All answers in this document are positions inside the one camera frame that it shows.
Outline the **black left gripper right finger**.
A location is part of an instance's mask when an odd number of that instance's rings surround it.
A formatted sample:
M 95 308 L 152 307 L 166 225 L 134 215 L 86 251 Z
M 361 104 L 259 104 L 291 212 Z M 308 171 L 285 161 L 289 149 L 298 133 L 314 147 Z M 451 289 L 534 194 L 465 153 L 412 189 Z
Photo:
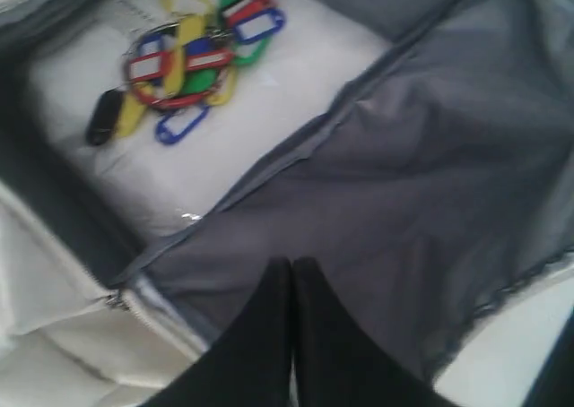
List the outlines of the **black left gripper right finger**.
M 452 406 L 362 331 L 317 260 L 291 266 L 294 372 L 300 406 Z

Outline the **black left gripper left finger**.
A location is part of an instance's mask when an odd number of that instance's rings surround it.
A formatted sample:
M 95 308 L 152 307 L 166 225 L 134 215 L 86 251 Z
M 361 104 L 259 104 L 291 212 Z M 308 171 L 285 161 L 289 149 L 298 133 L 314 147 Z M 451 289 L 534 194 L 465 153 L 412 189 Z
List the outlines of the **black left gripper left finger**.
M 230 327 L 145 406 L 287 406 L 291 379 L 291 264 L 269 261 Z

